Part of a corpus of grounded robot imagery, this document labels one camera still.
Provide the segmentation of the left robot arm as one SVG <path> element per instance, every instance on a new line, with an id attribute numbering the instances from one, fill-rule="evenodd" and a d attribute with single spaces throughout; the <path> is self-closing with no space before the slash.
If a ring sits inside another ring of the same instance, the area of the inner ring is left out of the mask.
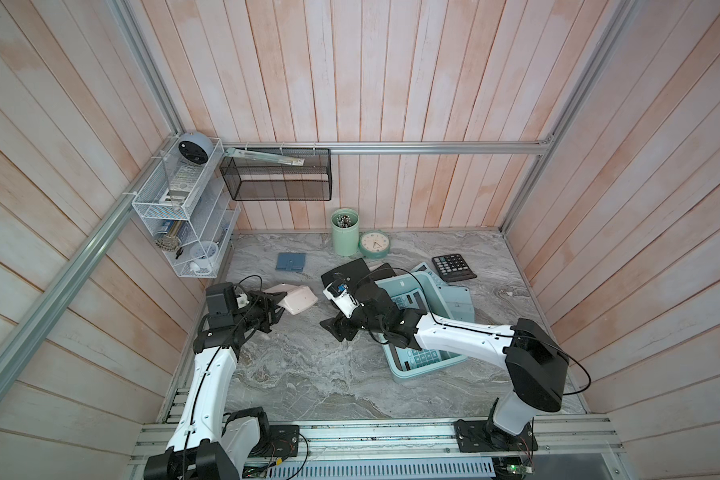
<path id="1" fill-rule="evenodd" d="M 206 289 L 207 313 L 193 342 L 188 404 L 165 451 L 148 458 L 145 479 L 240 479 L 249 454 L 267 447 L 263 409 L 227 415 L 225 405 L 242 346 L 255 332 L 269 333 L 279 322 L 286 296 L 229 282 Z"/>

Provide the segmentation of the black calculator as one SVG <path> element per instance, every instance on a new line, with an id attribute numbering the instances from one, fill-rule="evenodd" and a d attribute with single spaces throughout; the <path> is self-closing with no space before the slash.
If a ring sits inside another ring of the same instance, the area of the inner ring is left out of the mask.
<path id="1" fill-rule="evenodd" d="M 461 254 L 435 256 L 432 262 L 437 274 L 446 283 L 467 281 L 477 277 Z"/>

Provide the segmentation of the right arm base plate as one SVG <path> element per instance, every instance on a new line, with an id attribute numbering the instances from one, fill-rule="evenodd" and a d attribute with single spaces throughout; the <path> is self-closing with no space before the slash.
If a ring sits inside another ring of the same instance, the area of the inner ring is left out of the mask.
<path id="1" fill-rule="evenodd" d="M 506 433 L 488 420 L 459 419 L 453 423 L 453 427 L 459 451 L 462 453 L 533 453 L 538 450 L 533 422 L 527 423 L 519 435 Z"/>

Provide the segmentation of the small teal calculator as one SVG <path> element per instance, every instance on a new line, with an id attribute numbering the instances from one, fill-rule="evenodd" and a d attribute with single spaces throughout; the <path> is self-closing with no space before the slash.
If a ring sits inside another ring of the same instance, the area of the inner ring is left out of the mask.
<path id="1" fill-rule="evenodd" d="M 398 353 L 402 364 L 408 371 L 424 368 L 442 362 L 450 362 L 456 355 L 442 350 L 404 349 Z"/>

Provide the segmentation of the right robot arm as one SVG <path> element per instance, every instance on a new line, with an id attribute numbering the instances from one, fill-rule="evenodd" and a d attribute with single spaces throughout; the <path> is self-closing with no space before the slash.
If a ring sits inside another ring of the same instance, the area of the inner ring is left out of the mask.
<path id="1" fill-rule="evenodd" d="M 532 320 L 478 325 L 427 309 L 402 309 L 374 282 L 351 289 L 338 279 L 323 294 L 340 313 L 320 325 L 340 342 L 365 330 L 396 348 L 443 350 L 504 368 L 512 387 L 492 408 L 489 433 L 517 437 L 536 415 L 561 410 L 570 358 Z"/>

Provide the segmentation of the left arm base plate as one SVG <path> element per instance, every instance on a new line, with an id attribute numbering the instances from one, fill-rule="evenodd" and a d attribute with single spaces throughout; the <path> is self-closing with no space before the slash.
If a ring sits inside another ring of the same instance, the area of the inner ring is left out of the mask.
<path id="1" fill-rule="evenodd" d="M 275 425 L 259 430 L 259 442 L 251 449 L 249 457 L 266 457 L 286 460 L 299 453 L 300 427 L 295 424 Z"/>

